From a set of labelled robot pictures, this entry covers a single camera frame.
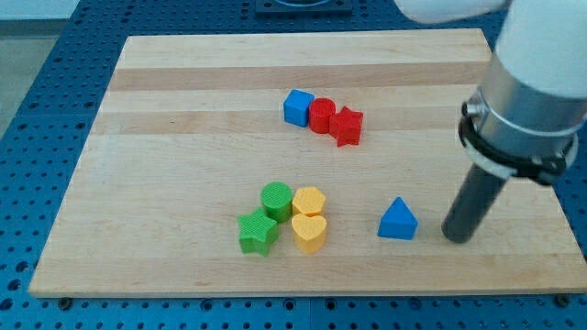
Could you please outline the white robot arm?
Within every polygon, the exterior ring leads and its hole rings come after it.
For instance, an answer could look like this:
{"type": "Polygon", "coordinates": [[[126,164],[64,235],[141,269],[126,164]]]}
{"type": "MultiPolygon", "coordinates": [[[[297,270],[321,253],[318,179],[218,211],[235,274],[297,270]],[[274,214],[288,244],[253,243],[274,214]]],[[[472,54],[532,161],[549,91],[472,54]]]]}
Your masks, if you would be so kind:
{"type": "Polygon", "coordinates": [[[586,120],[585,0],[396,0],[411,20],[446,23],[506,9],[469,107],[468,152],[484,170],[552,184],[572,164],[586,120]]]}

